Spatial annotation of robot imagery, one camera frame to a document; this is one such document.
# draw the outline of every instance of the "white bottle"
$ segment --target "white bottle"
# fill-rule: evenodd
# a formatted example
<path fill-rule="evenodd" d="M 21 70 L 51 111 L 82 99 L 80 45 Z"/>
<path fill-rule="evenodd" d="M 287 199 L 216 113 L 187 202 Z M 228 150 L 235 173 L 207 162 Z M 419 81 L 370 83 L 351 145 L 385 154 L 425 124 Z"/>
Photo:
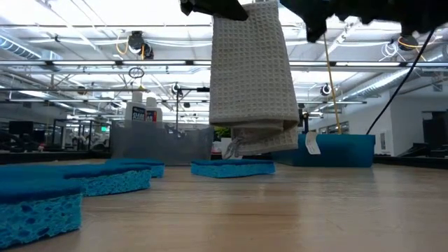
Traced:
<path fill-rule="evenodd" d="M 157 100 L 154 97 L 146 98 L 146 122 L 162 122 L 162 109 L 157 107 Z"/>
<path fill-rule="evenodd" d="M 136 121 L 144 121 L 146 114 L 146 107 L 142 103 L 143 101 L 143 93 L 142 92 L 133 92 L 132 93 L 132 101 L 127 102 L 126 104 L 126 120 L 136 120 Z"/>

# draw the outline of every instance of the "gray bin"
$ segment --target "gray bin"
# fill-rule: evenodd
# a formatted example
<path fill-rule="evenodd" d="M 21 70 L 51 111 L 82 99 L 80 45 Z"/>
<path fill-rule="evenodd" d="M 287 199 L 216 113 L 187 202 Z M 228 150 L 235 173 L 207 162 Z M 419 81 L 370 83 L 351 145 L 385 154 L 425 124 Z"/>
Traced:
<path fill-rule="evenodd" d="M 166 165 L 210 160 L 214 129 L 209 125 L 116 120 L 111 128 L 112 158 L 150 158 Z"/>

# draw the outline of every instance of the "blue sponge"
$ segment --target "blue sponge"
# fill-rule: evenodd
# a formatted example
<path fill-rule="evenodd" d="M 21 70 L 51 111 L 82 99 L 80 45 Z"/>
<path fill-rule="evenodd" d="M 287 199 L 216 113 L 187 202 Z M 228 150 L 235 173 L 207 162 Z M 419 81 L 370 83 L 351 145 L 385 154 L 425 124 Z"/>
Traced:
<path fill-rule="evenodd" d="M 211 178 L 235 178 L 274 172 L 274 163 L 267 160 L 200 160 L 191 162 L 192 174 Z"/>
<path fill-rule="evenodd" d="M 153 178 L 162 178 L 165 172 L 165 164 L 161 161 L 139 158 L 113 158 L 107 160 L 107 165 L 119 164 L 119 165 L 144 165 L 151 168 L 151 174 Z"/>
<path fill-rule="evenodd" d="M 0 249 L 81 226 L 81 185 L 61 178 L 0 178 Z"/>
<path fill-rule="evenodd" d="M 150 187 L 151 168 L 140 164 L 80 164 L 80 165 L 25 165 L 0 167 L 0 176 L 23 173 L 45 178 L 46 176 L 78 181 L 84 196 L 126 193 Z"/>

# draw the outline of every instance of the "white towel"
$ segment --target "white towel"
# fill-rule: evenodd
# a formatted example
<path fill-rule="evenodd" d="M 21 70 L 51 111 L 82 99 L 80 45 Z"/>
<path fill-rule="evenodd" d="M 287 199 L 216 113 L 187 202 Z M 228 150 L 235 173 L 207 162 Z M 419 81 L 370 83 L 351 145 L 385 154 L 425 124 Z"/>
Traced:
<path fill-rule="evenodd" d="M 213 17 L 210 123 L 232 129 L 236 156 L 298 147 L 297 102 L 276 1 Z"/>

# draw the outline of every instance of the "black cable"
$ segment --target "black cable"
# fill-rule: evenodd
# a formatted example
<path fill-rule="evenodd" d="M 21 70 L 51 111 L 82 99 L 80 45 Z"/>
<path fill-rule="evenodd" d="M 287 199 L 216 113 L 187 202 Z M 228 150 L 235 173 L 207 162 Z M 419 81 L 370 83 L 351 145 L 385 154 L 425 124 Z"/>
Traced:
<path fill-rule="evenodd" d="M 411 68 L 409 69 L 409 71 L 407 72 L 405 78 L 401 81 L 401 83 L 399 84 L 399 86 L 397 87 L 397 89 L 395 90 L 395 92 L 392 94 L 391 98 L 389 99 L 389 101 L 387 102 L 387 104 L 385 105 L 385 107 L 383 108 L 383 110 L 381 111 L 381 113 L 375 118 L 375 120 L 373 121 L 372 125 L 369 127 L 369 130 L 367 131 L 367 133 L 365 134 L 369 134 L 370 131 L 372 130 L 373 126 L 375 126 L 375 124 L 378 122 L 379 118 L 383 115 L 383 113 L 386 111 L 386 109 L 389 107 L 389 105 L 391 105 L 391 102 L 393 101 L 393 98 L 395 98 L 395 96 L 397 96 L 398 91 L 400 91 L 400 88 L 403 86 L 403 84 L 405 84 L 405 82 L 407 81 L 407 79 L 409 78 L 409 76 L 412 73 L 412 70 L 414 70 L 415 65 L 417 65 L 417 62 L 420 60 L 421 55 L 423 54 L 423 51 L 425 50 L 426 46 L 428 45 L 429 41 L 431 40 L 431 38 L 433 37 L 434 34 L 434 30 L 432 30 L 429 35 L 428 38 L 426 38 L 425 43 L 423 44 L 423 46 L 420 49 L 419 54 L 417 55 L 417 58 L 414 60 L 414 63 L 412 63 Z"/>

